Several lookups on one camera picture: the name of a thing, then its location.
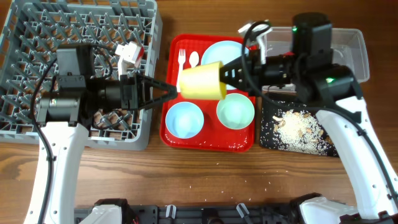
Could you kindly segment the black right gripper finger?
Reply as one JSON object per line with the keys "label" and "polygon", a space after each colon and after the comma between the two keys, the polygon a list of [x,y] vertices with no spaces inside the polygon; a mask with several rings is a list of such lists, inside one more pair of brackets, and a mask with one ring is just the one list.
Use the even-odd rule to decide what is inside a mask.
{"label": "black right gripper finger", "polygon": [[248,83],[244,77],[220,75],[220,82],[226,84],[227,90],[241,90],[245,92],[249,91]]}
{"label": "black right gripper finger", "polygon": [[222,65],[220,68],[220,78],[226,78],[231,76],[229,72],[236,70],[236,73],[239,73],[239,77],[248,77],[250,76],[249,64],[250,64],[250,56],[249,54],[243,54],[238,56],[234,60],[228,62],[225,65]]}

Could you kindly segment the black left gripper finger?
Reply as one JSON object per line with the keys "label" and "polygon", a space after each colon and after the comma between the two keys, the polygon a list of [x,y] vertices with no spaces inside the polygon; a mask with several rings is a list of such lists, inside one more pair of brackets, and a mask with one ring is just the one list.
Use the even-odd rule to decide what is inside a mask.
{"label": "black left gripper finger", "polygon": [[174,85],[168,84],[166,82],[156,80],[145,75],[136,75],[137,81],[142,84],[144,89],[149,89],[150,87],[166,91],[167,93],[176,93],[177,88]]}
{"label": "black left gripper finger", "polygon": [[143,95],[139,98],[138,101],[138,110],[149,110],[153,107],[162,105],[170,100],[173,100],[177,97],[177,92],[167,93],[157,98],[151,97],[151,95]]}

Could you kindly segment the mint green bowl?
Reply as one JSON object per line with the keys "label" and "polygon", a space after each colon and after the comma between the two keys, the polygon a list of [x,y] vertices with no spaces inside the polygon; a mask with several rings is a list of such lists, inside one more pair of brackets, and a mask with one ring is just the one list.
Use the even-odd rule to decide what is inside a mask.
{"label": "mint green bowl", "polygon": [[230,93],[220,100],[216,107],[220,123],[233,130],[244,129],[254,120],[253,102],[240,93]]}

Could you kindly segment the yellow plastic cup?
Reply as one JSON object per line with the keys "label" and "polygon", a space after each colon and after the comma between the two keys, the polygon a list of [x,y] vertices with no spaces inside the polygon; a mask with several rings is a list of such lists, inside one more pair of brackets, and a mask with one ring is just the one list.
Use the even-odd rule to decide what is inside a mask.
{"label": "yellow plastic cup", "polygon": [[226,84],[220,80],[222,62],[188,68],[178,76],[180,94],[189,100],[223,100]]}

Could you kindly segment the light blue bowl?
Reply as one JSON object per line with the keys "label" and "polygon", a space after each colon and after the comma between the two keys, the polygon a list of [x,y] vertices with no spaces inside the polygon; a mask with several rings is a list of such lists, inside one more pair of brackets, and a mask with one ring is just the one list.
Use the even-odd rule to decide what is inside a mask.
{"label": "light blue bowl", "polygon": [[173,105],[165,117],[167,130],[179,139],[190,139],[196,136],[202,130],[204,121],[202,110],[188,101]]}

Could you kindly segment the white plastic fork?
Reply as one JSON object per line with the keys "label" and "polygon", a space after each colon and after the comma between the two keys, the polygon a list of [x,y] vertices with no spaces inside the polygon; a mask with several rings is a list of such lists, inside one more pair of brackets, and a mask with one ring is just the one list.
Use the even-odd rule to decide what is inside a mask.
{"label": "white plastic fork", "polygon": [[183,66],[186,61],[186,52],[185,49],[180,49],[178,52],[178,73],[177,73],[177,91],[180,92],[180,74],[183,71]]}

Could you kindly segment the white plastic spoon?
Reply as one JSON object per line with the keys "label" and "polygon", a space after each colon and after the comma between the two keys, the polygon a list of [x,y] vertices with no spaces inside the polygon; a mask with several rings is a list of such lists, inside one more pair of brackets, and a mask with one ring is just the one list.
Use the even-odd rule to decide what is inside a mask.
{"label": "white plastic spoon", "polygon": [[193,51],[189,56],[189,64],[192,68],[196,67],[199,64],[200,57],[198,52]]}

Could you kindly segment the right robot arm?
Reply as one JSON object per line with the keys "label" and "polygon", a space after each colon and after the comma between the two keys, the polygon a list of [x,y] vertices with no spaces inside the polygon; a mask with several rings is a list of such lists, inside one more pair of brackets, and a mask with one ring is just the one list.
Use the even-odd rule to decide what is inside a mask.
{"label": "right robot arm", "polygon": [[397,174],[370,122],[361,87],[352,70],[333,62],[332,24],[327,15],[305,12],[294,16],[292,54],[267,56],[269,21],[240,28],[243,44],[257,50],[220,69],[220,80],[251,96],[262,87],[294,84],[297,111],[314,111],[332,140],[349,176],[356,206],[307,194],[291,201],[292,223],[396,223]]}

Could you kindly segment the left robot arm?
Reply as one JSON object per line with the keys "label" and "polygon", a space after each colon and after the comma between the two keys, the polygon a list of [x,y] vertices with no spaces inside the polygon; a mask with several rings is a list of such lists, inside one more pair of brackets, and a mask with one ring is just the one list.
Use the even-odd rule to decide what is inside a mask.
{"label": "left robot arm", "polygon": [[73,223],[80,159],[99,110],[148,110],[177,97],[168,83],[136,74],[143,51],[118,46],[115,80],[95,77],[93,44],[65,44],[56,51],[58,75],[50,90],[35,90],[30,101],[32,124],[40,138],[39,159],[26,223]]}

